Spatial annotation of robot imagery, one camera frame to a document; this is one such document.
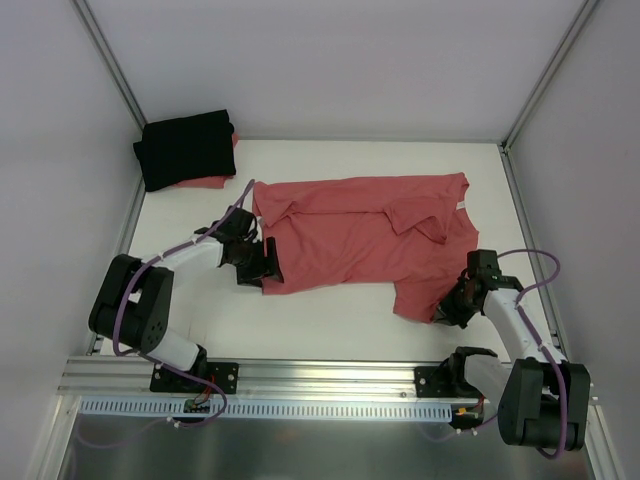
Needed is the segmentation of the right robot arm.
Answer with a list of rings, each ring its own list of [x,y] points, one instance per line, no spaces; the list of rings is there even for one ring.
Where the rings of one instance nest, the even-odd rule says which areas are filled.
[[[504,443],[537,449],[547,458],[584,445],[591,377],[543,340],[514,277],[458,278],[436,308],[434,320],[465,327],[480,314],[495,327],[512,361],[504,366],[490,349],[459,347],[449,357],[446,382],[456,395],[475,390],[497,407]]]

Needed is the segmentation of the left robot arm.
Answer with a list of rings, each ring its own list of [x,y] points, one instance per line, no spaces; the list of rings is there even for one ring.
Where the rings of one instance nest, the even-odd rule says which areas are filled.
[[[257,217],[229,208],[222,219],[183,243],[148,259],[113,258],[88,319],[89,329],[112,341],[123,355],[137,354],[159,366],[154,392],[193,392],[227,380],[208,360],[206,348],[169,327],[171,299],[181,284],[230,265],[236,282],[261,287],[282,283],[276,239],[261,238]]]

